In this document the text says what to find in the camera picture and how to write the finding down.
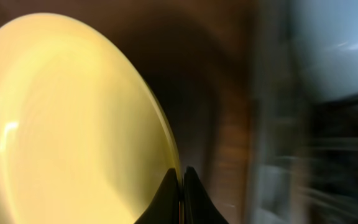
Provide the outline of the light blue bowl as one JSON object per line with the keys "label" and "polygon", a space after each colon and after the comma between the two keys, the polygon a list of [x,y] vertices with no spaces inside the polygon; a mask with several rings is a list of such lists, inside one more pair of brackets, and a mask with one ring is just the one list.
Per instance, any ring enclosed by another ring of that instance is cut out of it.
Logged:
{"label": "light blue bowl", "polygon": [[301,79],[319,103],[358,95],[358,0],[291,4]]}

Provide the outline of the yellow round plate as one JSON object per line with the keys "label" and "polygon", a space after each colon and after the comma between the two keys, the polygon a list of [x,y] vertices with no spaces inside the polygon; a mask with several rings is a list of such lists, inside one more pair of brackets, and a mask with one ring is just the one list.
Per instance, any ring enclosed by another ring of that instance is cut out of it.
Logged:
{"label": "yellow round plate", "polygon": [[168,121],[104,35],[50,13],[0,27],[0,223],[134,223],[168,174]]}

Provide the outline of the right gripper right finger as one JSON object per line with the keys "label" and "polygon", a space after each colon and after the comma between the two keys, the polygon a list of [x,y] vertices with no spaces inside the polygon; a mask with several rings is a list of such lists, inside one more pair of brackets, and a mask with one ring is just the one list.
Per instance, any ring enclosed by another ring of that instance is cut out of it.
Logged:
{"label": "right gripper right finger", "polygon": [[186,168],[183,183],[186,224],[228,224],[214,206],[193,167]]}

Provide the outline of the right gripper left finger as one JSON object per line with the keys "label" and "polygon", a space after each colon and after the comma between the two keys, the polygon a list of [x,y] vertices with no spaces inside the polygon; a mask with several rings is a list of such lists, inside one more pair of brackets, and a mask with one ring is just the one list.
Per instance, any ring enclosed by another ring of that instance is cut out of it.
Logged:
{"label": "right gripper left finger", "polygon": [[135,224],[179,224],[180,193],[177,173],[167,170],[155,196]]}

